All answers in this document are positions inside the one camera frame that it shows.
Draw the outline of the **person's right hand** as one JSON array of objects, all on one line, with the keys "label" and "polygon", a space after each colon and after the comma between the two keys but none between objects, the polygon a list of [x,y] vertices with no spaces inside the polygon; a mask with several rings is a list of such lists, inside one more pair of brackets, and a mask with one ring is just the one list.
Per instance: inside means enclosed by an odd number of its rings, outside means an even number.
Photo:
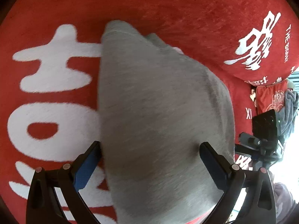
[{"label": "person's right hand", "polygon": [[276,223],[286,223],[296,207],[295,199],[285,184],[274,181],[274,175],[271,171],[269,171],[269,176],[274,192]]}]

